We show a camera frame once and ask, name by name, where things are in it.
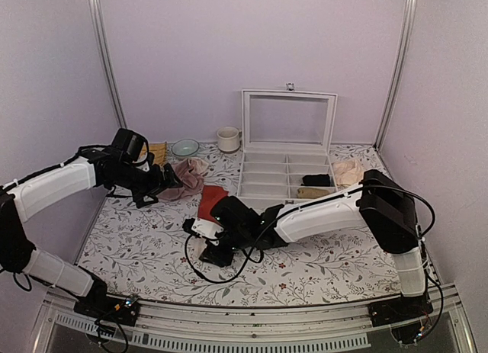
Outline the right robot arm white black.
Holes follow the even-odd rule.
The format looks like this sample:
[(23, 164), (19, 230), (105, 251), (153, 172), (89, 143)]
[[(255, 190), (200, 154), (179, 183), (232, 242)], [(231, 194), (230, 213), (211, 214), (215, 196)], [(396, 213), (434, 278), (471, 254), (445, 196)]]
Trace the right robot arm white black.
[(233, 261), (236, 250), (268, 250), (338, 229), (367, 227), (377, 244), (392, 255), (400, 279), (394, 312), (411, 319), (424, 305), (428, 279), (416, 202), (422, 197), (401, 188), (378, 170), (368, 170), (354, 185), (299, 204), (279, 204), (257, 213), (239, 198), (225, 196), (211, 209), (210, 220), (197, 218), (189, 230), (207, 247), (201, 260), (219, 267)]

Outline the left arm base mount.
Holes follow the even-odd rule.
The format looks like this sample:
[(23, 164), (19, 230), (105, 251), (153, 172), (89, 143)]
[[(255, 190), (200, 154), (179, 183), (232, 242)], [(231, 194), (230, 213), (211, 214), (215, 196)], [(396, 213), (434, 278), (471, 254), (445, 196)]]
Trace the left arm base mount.
[(127, 297), (110, 297), (102, 293), (98, 296), (80, 297), (75, 303), (74, 312), (134, 327), (140, 314), (139, 299), (137, 294)]

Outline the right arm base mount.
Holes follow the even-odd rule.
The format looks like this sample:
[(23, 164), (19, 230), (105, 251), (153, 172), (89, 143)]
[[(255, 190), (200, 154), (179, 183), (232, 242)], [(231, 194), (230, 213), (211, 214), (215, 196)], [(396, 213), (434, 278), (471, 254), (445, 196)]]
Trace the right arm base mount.
[(419, 297), (400, 295), (389, 300), (368, 304), (368, 315), (373, 327), (391, 326), (393, 338), (401, 345), (414, 345), (432, 328), (430, 314), (434, 311), (427, 292)]

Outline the red and white underwear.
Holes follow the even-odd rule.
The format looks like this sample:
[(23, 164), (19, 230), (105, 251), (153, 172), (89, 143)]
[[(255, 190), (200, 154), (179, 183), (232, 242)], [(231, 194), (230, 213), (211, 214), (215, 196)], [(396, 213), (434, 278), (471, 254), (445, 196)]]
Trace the red and white underwear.
[[(205, 220), (209, 220), (211, 222), (217, 223), (221, 226), (220, 222), (213, 217), (210, 212), (214, 208), (214, 206), (223, 198), (228, 195), (228, 191), (224, 188), (216, 185), (205, 185), (202, 192), (201, 202), (198, 208), (197, 217)], [(210, 241), (204, 239), (208, 245), (219, 245), (219, 241)]]

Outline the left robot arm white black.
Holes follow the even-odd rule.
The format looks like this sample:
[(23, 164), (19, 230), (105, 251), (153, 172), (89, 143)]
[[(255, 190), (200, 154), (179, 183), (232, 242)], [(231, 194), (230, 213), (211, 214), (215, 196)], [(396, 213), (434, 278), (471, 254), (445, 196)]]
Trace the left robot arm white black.
[(113, 301), (103, 280), (85, 269), (37, 248), (24, 224), (49, 206), (92, 188), (121, 187), (142, 208), (158, 201), (158, 194), (180, 188), (172, 166), (159, 166), (153, 154), (140, 158), (141, 147), (82, 146), (65, 162), (14, 180), (1, 188), (1, 270), (25, 275), (57, 287), (83, 302), (96, 317), (113, 312)]

